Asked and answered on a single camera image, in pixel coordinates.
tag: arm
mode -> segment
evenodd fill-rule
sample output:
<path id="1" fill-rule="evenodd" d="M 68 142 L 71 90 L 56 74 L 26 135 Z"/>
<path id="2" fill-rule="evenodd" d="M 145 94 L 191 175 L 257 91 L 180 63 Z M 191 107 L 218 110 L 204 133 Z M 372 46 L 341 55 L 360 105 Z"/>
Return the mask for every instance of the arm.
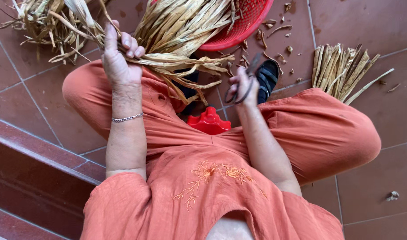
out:
<path id="1" fill-rule="evenodd" d="M 238 99 L 241 99 L 247 91 L 250 81 L 254 81 L 253 89 L 247 98 L 235 107 L 247 142 L 251 165 L 275 183 L 280 190 L 301 196 L 300 185 L 292 171 L 288 156 L 273 137 L 257 108 L 259 89 L 257 79 L 248 78 L 245 68 L 238 68 L 238 76 L 229 80 L 232 84 L 229 89 L 230 94 L 238 92 Z"/>
<path id="2" fill-rule="evenodd" d="M 102 61 L 105 73 L 112 85 L 112 116 L 125 118 L 142 113 L 141 76 L 139 65 L 128 64 L 118 52 L 117 34 L 109 23 L 106 25 L 105 50 Z M 127 56 L 141 57 L 144 48 L 129 34 L 122 33 L 122 45 Z M 112 122 L 106 150 L 106 178 L 120 172 L 136 172 L 146 180 L 147 142 L 143 118 L 138 117 L 120 123 Z"/>

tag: red plastic stool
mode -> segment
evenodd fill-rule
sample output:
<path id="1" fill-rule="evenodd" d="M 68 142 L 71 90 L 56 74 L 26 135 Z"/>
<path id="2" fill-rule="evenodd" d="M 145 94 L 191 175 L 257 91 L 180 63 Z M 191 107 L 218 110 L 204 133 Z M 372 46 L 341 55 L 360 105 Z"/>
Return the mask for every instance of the red plastic stool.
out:
<path id="1" fill-rule="evenodd" d="M 213 107 L 207 107 L 199 117 L 189 116 L 187 124 L 209 135 L 220 134 L 232 129 L 230 122 L 221 120 Z"/>

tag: hand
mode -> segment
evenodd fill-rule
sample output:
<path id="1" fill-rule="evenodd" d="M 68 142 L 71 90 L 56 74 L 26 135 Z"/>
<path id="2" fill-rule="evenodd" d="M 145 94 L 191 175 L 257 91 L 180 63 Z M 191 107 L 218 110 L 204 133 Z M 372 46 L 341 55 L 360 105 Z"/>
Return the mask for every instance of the hand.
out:
<path id="1" fill-rule="evenodd" d="M 118 21 L 113 20 L 113 23 L 119 28 Z M 123 55 L 118 52 L 117 33 L 110 22 L 107 22 L 105 31 L 105 49 L 104 52 L 100 51 L 100 54 L 107 79 L 112 85 L 113 94 L 123 95 L 126 91 L 135 88 L 141 93 L 142 67 L 137 64 L 127 63 Z M 139 58 L 144 55 L 144 47 L 137 46 L 137 40 L 126 32 L 122 32 L 121 42 L 122 46 L 128 50 L 126 52 L 128 57 Z"/>
<path id="2" fill-rule="evenodd" d="M 257 106 L 257 94 L 258 89 L 260 88 L 260 84 L 255 78 L 255 76 L 248 77 L 247 73 L 245 72 L 246 68 L 239 67 L 238 68 L 238 75 L 231 77 L 228 83 L 231 85 L 229 90 L 227 90 L 227 98 L 230 99 L 233 94 L 236 92 L 238 93 L 238 97 L 236 101 L 239 101 L 243 98 L 243 96 L 248 91 L 249 85 L 251 81 L 253 81 L 253 85 L 251 91 L 249 91 L 248 96 L 243 100 L 243 102 L 237 104 L 237 106 L 245 106 L 245 107 L 256 107 Z"/>

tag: brown tile floor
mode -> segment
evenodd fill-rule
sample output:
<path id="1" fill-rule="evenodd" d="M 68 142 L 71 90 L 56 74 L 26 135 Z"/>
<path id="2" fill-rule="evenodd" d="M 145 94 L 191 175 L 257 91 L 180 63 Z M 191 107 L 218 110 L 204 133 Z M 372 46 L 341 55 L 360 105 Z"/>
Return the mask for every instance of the brown tile floor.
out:
<path id="1" fill-rule="evenodd" d="M 388 69 L 396 69 L 384 78 L 387 85 L 373 85 L 352 103 L 374 122 L 382 138 L 380 155 L 366 166 L 304 186 L 304 197 L 338 217 L 348 240 L 407 239 L 407 0 L 297 0 L 287 13 L 283 13 L 284 2 L 275 1 L 267 16 L 276 20 L 285 16 L 284 24 L 293 25 L 292 30 L 283 30 L 267 40 L 266 52 L 271 57 L 279 52 L 288 61 L 281 65 L 285 74 L 271 100 L 310 88 L 313 50 L 320 44 L 340 42 L 355 47 L 362 43 L 371 56 L 382 55 L 356 89 Z M 0 0 L 0 6 L 4 3 L 10 1 Z M 116 0 L 108 10 L 120 20 L 124 31 L 133 32 L 145 7 L 144 0 Z M 0 24 L 7 20 L 9 17 L 0 11 Z M 51 49 L 43 48 L 37 62 L 36 47 L 19 46 L 23 40 L 20 32 L 0 30 L 0 119 L 89 159 L 91 162 L 77 171 L 99 174 L 104 166 L 106 142 L 63 100 L 61 92 L 64 77 L 85 61 L 79 60 L 75 67 L 51 64 L 47 62 L 53 56 Z M 250 57 L 261 51 L 261 43 L 253 36 L 248 44 Z M 288 45 L 294 49 L 291 55 L 285 52 Z M 83 53 L 91 60 L 99 57 L 95 44 L 87 44 Z M 239 50 L 235 54 L 246 55 Z M 217 53 L 197 55 L 215 57 Z M 296 83 L 300 77 L 304 81 Z M 199 81 L 208 82 L 209 77 L 201 74 Z M 400 87 L 387 93 L 397 83 Z M 208 90 L 206 97 L 222 119 L 238 126 L 234 107 L 221 101 L 227 88 L 224 81 Z M 399 192 L 399 199 L 386 202 L 387 194 L 394 190 Z"/>

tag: orange dress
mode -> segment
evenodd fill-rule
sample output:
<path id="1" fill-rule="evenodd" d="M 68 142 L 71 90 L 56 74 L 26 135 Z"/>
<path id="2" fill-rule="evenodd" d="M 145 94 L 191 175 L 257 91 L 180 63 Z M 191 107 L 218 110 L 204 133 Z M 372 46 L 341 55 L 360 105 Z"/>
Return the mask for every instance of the orange dress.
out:
<path id="1" fill-rule="evenodd" d="M 331 213 L 210 146 L 166 151 L 147 182 L 136 173 L 106 179 L 85 205 L 81 239 L 205 239 L 233 210 L 243 211 L 256 240 L 343 239 Z"/>
<path id="2" fill-rule="evenodd" d="M 101 61 L 63 84 L 67 102 L 104 138 L 111 86 Z M 343 239 L 338 219 L 280 191 L 249 165 L 241 127 L 218 135 L 191 128 L 172 89 L 143 69 L 147 182 L 136 173 L 106 179 L 91 193 L 82 239 L 204 239 L 226 213 L 240 210 L 256 240 Z M 262 103 L 267 126 L 303 185 L 372 161 L 381 141 L 371 120 L 318 88 Z"/>

